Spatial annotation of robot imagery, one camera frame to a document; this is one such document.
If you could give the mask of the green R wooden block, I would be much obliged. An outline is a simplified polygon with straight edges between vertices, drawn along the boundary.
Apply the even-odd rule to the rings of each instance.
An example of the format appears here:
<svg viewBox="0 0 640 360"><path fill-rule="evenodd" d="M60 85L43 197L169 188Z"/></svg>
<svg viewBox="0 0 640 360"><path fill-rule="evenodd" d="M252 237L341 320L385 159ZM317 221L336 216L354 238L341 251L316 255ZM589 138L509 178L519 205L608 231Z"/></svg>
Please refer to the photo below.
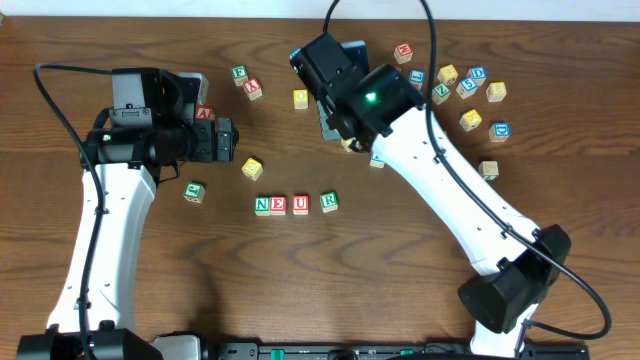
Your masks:
<svg viewBox="0 0 640 360"><path fill-rule="evenodd" d="M326 192L320 195L321 208L324 213L332 212L338 209L339 202L335 192Z"/></svg>

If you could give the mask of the red U block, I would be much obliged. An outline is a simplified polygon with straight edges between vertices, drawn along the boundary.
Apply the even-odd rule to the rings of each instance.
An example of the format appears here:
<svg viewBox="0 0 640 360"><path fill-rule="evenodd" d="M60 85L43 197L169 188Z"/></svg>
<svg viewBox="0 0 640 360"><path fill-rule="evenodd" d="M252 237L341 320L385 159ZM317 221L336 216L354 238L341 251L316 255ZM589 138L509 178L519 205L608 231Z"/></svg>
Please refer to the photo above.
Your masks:
<svg viewBox="0 0 640 360"><path fill-rule="evenodd" d="M309 214L309 196L308 195L294 195L292 198L292 208L295 215L308 215Z"/></svg>

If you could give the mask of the green N wooden block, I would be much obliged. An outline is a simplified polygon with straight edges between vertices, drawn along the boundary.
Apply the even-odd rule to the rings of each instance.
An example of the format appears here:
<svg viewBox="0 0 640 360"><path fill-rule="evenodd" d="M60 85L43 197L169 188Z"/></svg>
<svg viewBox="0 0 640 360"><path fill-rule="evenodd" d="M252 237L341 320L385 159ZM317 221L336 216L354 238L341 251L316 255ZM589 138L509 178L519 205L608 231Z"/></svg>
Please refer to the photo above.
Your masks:
<svg viewBox="0 0 640 360"><path fill-rule="evenodd" d="M270 198L259 196L254 201L254 212L257 216L270 216Z"/></svg>

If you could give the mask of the red E wooden block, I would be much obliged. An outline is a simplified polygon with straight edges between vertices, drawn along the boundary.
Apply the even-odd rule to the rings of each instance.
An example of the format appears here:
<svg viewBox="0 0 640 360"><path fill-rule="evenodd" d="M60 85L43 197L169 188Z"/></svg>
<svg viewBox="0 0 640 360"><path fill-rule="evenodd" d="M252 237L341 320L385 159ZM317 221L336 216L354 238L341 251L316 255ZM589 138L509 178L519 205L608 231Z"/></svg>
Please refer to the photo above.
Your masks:
<svg viewBox="0 0 640 360"><path fill-rule="evenodd" d="M284 216L286 214L287 198L285 196L271 196L269 200L269 212L271 216Z"/></svg>

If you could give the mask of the blue P wooden block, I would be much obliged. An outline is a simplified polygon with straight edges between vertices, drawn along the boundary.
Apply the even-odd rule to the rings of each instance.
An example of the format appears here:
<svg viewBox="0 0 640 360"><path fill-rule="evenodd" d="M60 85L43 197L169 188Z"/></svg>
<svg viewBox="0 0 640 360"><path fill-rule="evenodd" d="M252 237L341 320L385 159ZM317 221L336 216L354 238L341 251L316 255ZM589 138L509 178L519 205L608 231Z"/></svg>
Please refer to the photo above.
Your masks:
<svg viewBox="0 0 640 360"><path fill-rule="evenodd" d="M385 162L382 161L376 154L372 153L370 157L370 166L376 168L383 168L385 166Z"/></svg>

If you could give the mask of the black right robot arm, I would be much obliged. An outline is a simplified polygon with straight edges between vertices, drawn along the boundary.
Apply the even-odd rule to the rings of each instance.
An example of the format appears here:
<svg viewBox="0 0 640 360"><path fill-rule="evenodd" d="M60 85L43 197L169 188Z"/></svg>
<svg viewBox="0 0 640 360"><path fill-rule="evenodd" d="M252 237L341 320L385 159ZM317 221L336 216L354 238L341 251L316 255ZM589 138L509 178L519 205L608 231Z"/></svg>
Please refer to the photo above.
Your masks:
<svg viewBox="0 0 640 360"><path fill-rule="evenodd" d="M363 42L346 48L324 33L294 52L290 64L326 112L329 128L402 176L463 248L476 272L458 289L476 321L471 352L519 356L524 323L569 253L566 232L557 225L539 228L502 199L397 68L369 69Z"/></svg>

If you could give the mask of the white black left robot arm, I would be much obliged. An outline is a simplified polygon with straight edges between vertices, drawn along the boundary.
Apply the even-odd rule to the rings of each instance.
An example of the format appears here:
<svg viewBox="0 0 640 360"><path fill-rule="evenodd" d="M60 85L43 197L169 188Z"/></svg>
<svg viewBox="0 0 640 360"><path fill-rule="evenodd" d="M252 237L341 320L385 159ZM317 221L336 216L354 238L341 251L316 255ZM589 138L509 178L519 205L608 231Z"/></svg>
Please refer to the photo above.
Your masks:
<svg viewBox="0 0 640 360"><path fill-rule="evenodd" d="M158 68L108 71L113 104L80 138L52 109L79 150L83 207L70 268L42 334L21 337L19 359L214 359L214 345L188 332L148 342L136 333L134 288L141 235L161 170L230 162L239 134L206 106L200 73Z"/></svg>

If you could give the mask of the yellow Q wooden block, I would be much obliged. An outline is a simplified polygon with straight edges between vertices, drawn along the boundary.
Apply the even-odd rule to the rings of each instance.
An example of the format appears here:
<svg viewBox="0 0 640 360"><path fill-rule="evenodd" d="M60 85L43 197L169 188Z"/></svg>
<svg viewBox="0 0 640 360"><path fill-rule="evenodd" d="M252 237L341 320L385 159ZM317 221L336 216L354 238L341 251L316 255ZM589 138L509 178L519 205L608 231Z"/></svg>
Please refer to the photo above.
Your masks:
<svg viewBox="0 0 640 360"><path fill-rule="evenodd" d="M347 151L347 152L358 152L359 149L357 147L357 140L355 138L351 138L351 139L342 139L341 140L341 144L343 146L343 148Z"/></svg>

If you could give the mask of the red A wooden block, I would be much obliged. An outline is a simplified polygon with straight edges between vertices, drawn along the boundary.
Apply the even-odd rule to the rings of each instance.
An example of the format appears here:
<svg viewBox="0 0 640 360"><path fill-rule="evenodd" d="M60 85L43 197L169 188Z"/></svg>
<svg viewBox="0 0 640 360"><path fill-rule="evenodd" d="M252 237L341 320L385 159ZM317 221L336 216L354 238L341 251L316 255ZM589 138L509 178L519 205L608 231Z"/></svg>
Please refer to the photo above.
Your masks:
<svg viewBox="0 0 640 360"><path fill-rule="evenodd" d="M198 105L195 109L195 119L198 120L214 120L215 119L215 113L213 111L213 108L211 106L206 106L206 105Z"/></svg>

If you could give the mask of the yellow G wooden block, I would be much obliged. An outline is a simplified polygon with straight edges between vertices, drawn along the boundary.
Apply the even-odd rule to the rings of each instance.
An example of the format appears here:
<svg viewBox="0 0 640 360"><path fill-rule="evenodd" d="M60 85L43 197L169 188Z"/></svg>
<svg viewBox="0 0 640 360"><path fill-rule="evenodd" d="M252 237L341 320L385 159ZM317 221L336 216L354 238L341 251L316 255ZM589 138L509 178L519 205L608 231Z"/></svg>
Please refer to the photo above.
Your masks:
<svg viewBox="0 0 640 360"><path fill-rule="evenodd" d="M257 181L264 171L263 165L254 158L248 158L242 166L242 172L253 181Z"/></svg>

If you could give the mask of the yellow block left middle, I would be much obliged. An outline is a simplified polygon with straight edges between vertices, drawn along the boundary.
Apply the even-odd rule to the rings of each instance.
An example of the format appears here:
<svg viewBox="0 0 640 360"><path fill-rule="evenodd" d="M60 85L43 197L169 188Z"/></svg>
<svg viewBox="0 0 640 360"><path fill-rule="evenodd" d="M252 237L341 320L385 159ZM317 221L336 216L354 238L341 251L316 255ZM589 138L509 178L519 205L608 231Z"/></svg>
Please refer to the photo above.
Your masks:
<svg viewBox="0 0 640 360"><path fill-rule="evenodd" d="M295 89L293 91L293 103L296 110L307 109L309 107L309 95L306 89Z"/></svg>

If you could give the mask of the red X wooden block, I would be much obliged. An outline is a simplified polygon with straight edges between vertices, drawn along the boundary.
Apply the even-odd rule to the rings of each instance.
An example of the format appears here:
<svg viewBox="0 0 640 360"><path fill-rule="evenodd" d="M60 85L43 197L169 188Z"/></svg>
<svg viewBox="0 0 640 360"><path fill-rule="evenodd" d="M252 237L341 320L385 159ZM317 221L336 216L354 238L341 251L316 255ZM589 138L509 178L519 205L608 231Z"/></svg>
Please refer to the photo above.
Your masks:
<svg viewBox="0 0 640 360"><path fill-rule="evenodd" d="M248 79L243 83L243 90L250 101L263 96L262 86L256 78Z"/></svg>

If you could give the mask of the green F wooden block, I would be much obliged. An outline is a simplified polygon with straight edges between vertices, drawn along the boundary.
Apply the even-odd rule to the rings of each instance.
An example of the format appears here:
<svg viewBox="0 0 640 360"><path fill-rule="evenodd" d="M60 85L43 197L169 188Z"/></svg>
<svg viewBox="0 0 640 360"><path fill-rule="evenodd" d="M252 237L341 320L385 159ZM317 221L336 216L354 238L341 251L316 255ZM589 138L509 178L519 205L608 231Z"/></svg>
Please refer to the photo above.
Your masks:
<svg viewBox="0 0 640 360"><path fill-rule="evenodd" d="M245 65L236 65L231 68L232 77L237 87L242 86L249 80L248 71Z"/></svg>

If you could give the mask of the green J wooden block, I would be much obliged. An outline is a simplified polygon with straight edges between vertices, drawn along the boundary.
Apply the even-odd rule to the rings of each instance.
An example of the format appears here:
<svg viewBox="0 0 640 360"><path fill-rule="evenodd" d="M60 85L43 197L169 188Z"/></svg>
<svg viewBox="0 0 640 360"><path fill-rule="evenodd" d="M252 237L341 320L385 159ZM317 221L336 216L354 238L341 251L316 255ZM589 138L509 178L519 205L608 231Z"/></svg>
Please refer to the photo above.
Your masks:
<svg viewBox="0 0 640 360"><path fill-rule="evenodd" d="M185 186L183 197L189 202L202 203L205 193L206 189L203 184L188 182Z"/></svg>

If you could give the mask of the blue X wooden block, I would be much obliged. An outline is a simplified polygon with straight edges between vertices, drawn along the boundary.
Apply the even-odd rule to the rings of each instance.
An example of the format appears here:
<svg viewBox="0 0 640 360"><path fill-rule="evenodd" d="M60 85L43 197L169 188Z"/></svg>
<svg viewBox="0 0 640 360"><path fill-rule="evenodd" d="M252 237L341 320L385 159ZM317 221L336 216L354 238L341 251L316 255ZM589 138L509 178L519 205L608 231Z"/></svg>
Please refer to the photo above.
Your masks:
<svg viewBox="0 0 640 360"><path fill-rule="evenodd" d="M301 51L301 48L296 48L291 54L290 54L290 59L289 59L289 63L291 65L297 63L299 61L299 53Z"/></svg>

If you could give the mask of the blue L wooden block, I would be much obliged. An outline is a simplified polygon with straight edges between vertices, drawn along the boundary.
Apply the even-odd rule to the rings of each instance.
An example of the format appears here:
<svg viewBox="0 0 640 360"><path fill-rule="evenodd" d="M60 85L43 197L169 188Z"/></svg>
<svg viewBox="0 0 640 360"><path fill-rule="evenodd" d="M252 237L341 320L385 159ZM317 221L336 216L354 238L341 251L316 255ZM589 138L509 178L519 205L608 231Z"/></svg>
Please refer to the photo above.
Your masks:
<svg viewBox="0 0 640 360"><path fill-rule="evenodd" d="M409 82L417 90L421 91L426 80L426 73L422 70L411 69L409 71Z"/></svg>

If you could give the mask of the red block far top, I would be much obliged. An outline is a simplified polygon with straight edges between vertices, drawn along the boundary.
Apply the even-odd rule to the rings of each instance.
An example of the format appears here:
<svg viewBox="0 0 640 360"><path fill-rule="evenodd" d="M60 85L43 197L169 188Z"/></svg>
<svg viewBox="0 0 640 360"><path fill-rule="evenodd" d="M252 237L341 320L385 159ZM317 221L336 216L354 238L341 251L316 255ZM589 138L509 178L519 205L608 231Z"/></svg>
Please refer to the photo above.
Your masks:
<svg viewBox="0 0 640 360"><path fill-rule="evenodd" d="M412 60L414 51L408 42L398 44L394 47L394 59L401 65Z"/></svg>

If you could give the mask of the green Z wooden block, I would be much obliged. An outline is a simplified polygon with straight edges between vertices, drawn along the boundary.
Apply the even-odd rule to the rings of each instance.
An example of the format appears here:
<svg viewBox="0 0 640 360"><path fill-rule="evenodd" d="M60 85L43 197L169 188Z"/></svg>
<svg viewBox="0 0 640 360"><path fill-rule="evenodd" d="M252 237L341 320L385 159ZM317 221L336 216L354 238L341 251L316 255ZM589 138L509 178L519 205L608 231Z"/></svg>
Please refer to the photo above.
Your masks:
<svg viewBox="0 0 640 360"><path fill-rule="evenodd" d="M438 85L434 86L432 89L432 101L436 105L440 105L441 103L446 101L450 95L451 95L451 90L444 83L439 83Z"/></svg>

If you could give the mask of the yellow block upper right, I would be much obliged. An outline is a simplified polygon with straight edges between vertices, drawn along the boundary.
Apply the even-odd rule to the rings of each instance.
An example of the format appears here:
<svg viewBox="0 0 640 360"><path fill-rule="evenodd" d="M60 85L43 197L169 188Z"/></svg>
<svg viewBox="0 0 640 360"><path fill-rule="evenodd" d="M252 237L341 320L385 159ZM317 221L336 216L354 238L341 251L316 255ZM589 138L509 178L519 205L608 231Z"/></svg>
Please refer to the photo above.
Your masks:
<svg viewBox="0 0 640 360"><path fill-rule="evenodd" d="M440 68L437 79L440 83L450 86L456 82L458 72L453 64L449 64Z"/></svg>

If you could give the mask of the yellow K wooden block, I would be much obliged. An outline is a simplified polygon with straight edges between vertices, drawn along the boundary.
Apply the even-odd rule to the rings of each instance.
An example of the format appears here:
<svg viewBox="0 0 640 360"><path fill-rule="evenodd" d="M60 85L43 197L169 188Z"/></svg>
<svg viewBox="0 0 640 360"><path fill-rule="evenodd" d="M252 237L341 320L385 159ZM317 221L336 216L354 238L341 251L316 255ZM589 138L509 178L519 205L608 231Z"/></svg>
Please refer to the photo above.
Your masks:
<svg viewBox="0 0 640 360"><path fill-rule="evenodd" d="M461 116L459 124L465 132L470 132L471 130L477 128L481 124L481 122L481 115L477 112L476 109L471 109Z"/></svg>

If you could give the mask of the blue 5 wooden block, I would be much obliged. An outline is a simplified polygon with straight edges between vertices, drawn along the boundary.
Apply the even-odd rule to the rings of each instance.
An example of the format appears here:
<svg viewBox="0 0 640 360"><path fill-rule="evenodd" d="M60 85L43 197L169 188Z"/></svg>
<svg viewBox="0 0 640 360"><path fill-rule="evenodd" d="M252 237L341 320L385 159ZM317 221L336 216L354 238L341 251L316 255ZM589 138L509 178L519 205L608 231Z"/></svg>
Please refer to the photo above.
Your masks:
<svg viewBox="0 0 640 360"><path fill-rule="evenodd" d="M462 79L457 88L456 93L462 98L466 99L473 95L478 89L478 84L472 78L464 78Z"/></svg>

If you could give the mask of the blue D block upper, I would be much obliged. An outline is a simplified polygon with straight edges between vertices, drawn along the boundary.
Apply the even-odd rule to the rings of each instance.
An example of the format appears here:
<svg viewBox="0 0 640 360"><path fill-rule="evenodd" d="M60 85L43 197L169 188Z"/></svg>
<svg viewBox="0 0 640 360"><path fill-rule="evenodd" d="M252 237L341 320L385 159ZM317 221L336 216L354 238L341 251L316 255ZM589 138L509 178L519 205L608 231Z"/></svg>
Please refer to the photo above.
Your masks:
<svg viewBox="0 0 640 360"><path fill-rule="evenodd" d="M487 79L487 73L483 66L470 67L466 77L473 80L477 86L481 86Z"/></svg>

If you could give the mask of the blue d block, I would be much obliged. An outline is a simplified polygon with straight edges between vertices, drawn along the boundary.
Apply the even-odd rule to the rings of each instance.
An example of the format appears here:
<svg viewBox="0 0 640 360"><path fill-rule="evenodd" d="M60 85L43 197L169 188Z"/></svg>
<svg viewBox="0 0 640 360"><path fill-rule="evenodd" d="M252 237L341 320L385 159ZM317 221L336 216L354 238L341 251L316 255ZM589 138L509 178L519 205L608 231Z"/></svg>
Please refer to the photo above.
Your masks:
<svg viewBox="0 0 640 360"><path fill-rule="evenodd" d="M492 143L505 142L511 136L511 126L508 122L495 122L489 129L489 140Z"/></svg>
<svg viewBox="0 0 640 360"><path fill-rule="evenodd" d="M470 67L466 77L473 80L477 86L481 86L487 79L487 73L483 66Z"/></svg>

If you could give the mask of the blue D block lower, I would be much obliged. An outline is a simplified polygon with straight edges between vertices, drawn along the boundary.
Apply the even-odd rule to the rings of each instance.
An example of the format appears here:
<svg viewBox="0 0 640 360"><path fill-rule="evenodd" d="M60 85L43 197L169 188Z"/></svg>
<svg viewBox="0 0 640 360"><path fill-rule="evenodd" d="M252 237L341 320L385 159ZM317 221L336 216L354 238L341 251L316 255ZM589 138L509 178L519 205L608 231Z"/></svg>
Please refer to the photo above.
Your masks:
<svg viewBox="0 0 640 360"><path fill-rule="evenodd" d="M505 142L511 136L511 126L508 122L495 122L489 129L489 140L492 143Z"/></svg>

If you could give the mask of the yellow 8 wooden block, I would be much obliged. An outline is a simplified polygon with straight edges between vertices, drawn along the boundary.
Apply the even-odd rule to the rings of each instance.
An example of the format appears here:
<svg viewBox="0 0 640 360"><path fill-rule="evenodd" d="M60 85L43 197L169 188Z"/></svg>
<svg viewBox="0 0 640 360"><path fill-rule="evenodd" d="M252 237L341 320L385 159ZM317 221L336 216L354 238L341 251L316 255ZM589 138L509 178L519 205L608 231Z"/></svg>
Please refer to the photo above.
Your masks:
<svg viewBox="0 0 640 360"><path fill-rule="evenodd" d="M487 100L490 103L500 102L507 95L507 88L504 82L491 82L486 89Z"/></svg>

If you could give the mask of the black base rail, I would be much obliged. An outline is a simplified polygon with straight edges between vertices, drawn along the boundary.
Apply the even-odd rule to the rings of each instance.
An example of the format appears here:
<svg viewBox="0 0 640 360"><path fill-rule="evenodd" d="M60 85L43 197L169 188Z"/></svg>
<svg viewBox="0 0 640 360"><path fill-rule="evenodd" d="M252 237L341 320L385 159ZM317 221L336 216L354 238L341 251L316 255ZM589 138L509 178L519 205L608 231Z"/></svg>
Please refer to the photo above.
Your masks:
<svg viewBox="0 0 640 360"><path fill-rule="evenodd" d="M433 360L475 359L461 343L413 345L265 345L220 343L193 335L161 337L153 346L165 359L201 360Z"/></svg>

